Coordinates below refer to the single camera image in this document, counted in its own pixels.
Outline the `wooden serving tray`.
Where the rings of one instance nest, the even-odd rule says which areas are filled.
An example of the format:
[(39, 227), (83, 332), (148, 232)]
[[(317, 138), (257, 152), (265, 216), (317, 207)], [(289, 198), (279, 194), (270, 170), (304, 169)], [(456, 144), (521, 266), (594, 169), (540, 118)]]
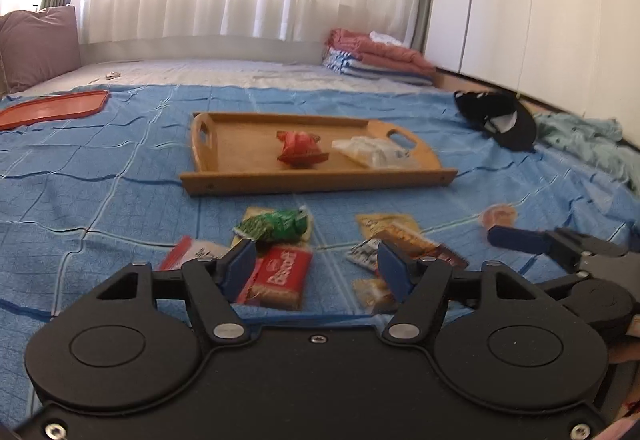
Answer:
[(191, 195), (447, 186), (457, 176), (411, 131), (377, 119), (198, 113)]

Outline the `dark red chocolate bar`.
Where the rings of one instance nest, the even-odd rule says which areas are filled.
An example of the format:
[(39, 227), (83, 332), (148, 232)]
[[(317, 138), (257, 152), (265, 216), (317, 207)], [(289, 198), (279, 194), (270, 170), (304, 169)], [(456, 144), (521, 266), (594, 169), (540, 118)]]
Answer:
[(446, 245), (425, 238), (422, 234), (401, 225), (390, 223), (374, 231), (371, 238), (355, 245), (346, 253), (346, 259), (374, 275), (378, 275), (378, 245), (383, 241), (395, 245), (413, 259), (433, 257), (444, 260), (452, 267), (465, 269), (469, 261)]

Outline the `small brown snack packet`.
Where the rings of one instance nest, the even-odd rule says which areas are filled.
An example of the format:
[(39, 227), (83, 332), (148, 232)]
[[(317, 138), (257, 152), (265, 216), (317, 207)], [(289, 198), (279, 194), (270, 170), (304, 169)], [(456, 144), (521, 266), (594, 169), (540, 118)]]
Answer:
[(360, 307), (371, 315), (393, 313), (398, 308), (394, 295), (383, 279), (354, 280), (352, 281), (352, 290)]

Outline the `purple pillow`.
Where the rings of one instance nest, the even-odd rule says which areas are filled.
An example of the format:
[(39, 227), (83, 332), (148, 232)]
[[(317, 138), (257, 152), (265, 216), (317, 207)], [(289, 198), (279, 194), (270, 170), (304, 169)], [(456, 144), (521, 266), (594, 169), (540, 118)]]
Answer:
[(16, 94), (81, 66), (75, 7), (1, 17), (1, 93)]

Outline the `yellow snack packet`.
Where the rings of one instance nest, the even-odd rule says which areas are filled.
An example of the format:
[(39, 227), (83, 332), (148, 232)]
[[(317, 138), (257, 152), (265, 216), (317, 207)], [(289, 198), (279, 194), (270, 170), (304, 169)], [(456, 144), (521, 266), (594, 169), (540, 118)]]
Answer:
[(414, 232), (420, 231), (420, 226), (416, 219), (409, 214), (401, 213), (372, 213), (357, 214), (356, 222), (360, 228), (363, 238), (370, 239), (378, 231), (388, 227), (389, 225), (401, 225)]

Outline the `teal crumpled cloth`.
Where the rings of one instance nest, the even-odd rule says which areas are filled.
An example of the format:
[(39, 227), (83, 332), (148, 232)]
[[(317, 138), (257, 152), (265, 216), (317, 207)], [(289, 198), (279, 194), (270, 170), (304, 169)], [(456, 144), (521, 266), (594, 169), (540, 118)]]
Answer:
[(539, 113), (534, 120), (540, 142), (604, 171), (639, 195), (639, 152), (623, 144), (623, 128), (616, 119)]

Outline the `folded blue striped towel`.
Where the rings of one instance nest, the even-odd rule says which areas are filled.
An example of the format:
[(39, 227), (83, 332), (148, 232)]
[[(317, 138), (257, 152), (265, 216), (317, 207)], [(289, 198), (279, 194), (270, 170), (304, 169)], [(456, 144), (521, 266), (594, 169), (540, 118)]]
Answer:
[(390, 80), (414, 86), (432, 86), (430, 75), (416, 74), (413, 72), (397, 71), (371, 64), (363, 63), (354, 55), (344, 50), (333, 47), (326, 49), (322, 59), (322, 66), (341, 75), (353, 78), (370, 78), (370, 80)]

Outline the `round pink snack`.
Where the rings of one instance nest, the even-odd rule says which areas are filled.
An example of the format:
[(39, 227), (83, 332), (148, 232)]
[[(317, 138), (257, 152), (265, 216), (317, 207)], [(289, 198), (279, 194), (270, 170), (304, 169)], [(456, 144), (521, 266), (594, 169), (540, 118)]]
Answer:
[(518, 218), (518, 211), (510, 204), (491, 205), (480, 214), (480, 223), (485, 229), (494, 226), (513, 227)]

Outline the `blue checkered bedsheet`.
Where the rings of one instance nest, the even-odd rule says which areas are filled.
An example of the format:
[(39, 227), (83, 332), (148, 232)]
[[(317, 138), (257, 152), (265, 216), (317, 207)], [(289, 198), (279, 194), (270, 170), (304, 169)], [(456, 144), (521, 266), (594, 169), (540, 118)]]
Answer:
[[(379, 119), (411, 130), (457, 171), (447, 187), (360, 192), (190, 197), (194, 113), (250, 112)], [(462, 119), (451, 95), (282, 90), (233, 86), (115, 86), (105, 108), (1, 136), (1, 421), (15, 427), (38, 406), (24, 370), (30, 336), (130, 263), (158, 265), (183, 237), (229, 244), (247, 208), (307, 208), (314, 251), (299, 319), (367, 324), (348, 262), (360, 214), (407, 214), (430, 239), (478, 268), (497, 259), (533, 282), (557, 278), (544, 256), (496, 249), (480, 214), (512, 205), (519, 227), (569, 227), (627, 244), (639, 201), (620, 182), (541, 145), (500, 148)]]

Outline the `orange plastic tray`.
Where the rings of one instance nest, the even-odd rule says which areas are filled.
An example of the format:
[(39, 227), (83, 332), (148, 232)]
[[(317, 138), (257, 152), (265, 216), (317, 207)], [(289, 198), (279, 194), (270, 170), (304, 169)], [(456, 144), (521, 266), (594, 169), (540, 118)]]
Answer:
[(0, 129), (14, 130), (21, 126), (61, 121), (61, 119), (82, 119), (100, 113), (109, 96), (110, 93), (107, 90), (99, 89), (42, 97), (14, 104), (1, 111)]

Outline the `red Biscoff biscuit packet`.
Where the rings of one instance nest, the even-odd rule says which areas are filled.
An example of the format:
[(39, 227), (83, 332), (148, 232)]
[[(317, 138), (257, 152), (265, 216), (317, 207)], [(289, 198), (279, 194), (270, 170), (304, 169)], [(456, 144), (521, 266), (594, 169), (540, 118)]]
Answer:
[(255, 268), (235, 302), (240, 305), (298, 310), (302, 305), (312, 252), (308, 247), (273, 245)]

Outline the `red white snack packet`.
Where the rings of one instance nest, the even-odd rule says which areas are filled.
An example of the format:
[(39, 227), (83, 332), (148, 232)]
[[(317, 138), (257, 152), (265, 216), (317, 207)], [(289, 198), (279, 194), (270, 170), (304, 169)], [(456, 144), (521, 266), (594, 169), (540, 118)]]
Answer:
[(157, 267), (158, 271), (180, 269), (193, 259), (218, 259), (229, 252), (228, 246), (192, 237), (183, 237), (165, 256)]

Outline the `white wardrobe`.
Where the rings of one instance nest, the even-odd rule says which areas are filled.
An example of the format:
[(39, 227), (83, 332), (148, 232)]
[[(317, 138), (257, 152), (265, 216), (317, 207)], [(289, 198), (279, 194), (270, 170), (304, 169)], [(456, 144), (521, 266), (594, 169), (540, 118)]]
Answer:
[(425, 53), (639, 137), (639, 0), (432, 0)]

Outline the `white folded cloth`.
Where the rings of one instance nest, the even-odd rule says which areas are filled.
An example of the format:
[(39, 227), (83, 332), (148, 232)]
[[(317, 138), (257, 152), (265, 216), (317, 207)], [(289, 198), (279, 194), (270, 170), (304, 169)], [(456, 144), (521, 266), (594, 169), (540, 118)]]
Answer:
[(394, 46), (402, 46), (404, 43), (399, 41), (397, 38), (390, 36), (388, 34), (371, 31), (369, 33), (370, 40), (372, 42), (384, 45), (394, 45)]

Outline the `folded salmon blanket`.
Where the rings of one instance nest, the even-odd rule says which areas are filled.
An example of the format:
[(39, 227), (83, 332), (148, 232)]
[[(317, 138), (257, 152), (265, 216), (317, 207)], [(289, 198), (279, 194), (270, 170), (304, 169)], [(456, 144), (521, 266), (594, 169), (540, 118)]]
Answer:
[(421, 52), (402, 45), (375, 42), (366, 33), (333, 29), (326, 39), (326, 47), (347, 52), (369, 66), (421, 75), (431, 75), (436, 71)]

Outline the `red gold snack bag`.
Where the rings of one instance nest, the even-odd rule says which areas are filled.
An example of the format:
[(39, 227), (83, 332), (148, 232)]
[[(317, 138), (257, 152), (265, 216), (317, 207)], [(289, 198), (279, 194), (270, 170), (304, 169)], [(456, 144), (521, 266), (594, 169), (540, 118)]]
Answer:
[(278, 130), (276, 134), (282, 143), (278, 160), (295, 167), (311, 167), (329, 160), (329, 154), (323, 152), (318, 142), (320, 137), (306, 131)]

